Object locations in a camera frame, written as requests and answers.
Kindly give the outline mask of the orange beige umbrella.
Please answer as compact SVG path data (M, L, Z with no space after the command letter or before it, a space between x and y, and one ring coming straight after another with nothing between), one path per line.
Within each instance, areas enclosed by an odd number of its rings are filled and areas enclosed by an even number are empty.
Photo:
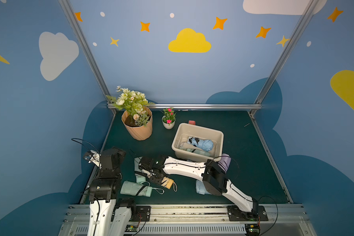
M161 184L162 187L170 189L173 185L174 185L174 181L168 177L164 177L161 180Z

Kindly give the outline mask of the light blue umbrella front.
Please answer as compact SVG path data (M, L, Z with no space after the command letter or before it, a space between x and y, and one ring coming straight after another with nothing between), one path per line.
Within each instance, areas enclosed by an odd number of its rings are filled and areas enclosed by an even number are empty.
M202 181L196 180L196 192L201 195L209 194L205 188L205 185Z

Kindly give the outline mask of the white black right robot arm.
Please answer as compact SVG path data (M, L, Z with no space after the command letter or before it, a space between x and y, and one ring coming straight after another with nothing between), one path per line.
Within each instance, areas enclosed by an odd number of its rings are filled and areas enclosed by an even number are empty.
M242 212L258 214L258 201L240 191L219 164L213 160L207 162L189 162L170 156L158 158L139 157L136 173L145 176L149 182L170 188L170 175L180 175L201 181L206 191L215 196L224 196Z

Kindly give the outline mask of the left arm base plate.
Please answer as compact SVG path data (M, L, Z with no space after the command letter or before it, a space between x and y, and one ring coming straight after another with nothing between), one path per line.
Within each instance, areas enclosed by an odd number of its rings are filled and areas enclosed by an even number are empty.
M151 206L131 207L131 217L129 222L149 222Z

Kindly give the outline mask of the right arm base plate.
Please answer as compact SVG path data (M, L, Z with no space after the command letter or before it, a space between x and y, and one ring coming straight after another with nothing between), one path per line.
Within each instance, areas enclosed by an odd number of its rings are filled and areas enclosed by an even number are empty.
M241 211L238 206L227 206L228 216L230 221L268 221L268 216L264 206L258 206L258 213Z

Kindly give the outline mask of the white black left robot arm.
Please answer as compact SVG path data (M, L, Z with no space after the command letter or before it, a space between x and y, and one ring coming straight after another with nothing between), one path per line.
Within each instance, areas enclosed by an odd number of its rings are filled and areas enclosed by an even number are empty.
M135 218L133 198L117 199L121 190L120 166L126 152L113 147L102 153L92 154L91 162L98 167L98 174L89 186L89 236L123 236L131 219Z

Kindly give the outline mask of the sky blue umbrella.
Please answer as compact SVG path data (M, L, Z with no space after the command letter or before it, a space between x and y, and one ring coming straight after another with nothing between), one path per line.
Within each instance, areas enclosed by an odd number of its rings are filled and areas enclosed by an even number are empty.
M191 144L193 146L196 146L198 148L203 149L204 151L211 151L213 149L213 141L208 140L208 139L200 139L198 137L189 137L188 138L188 144Z

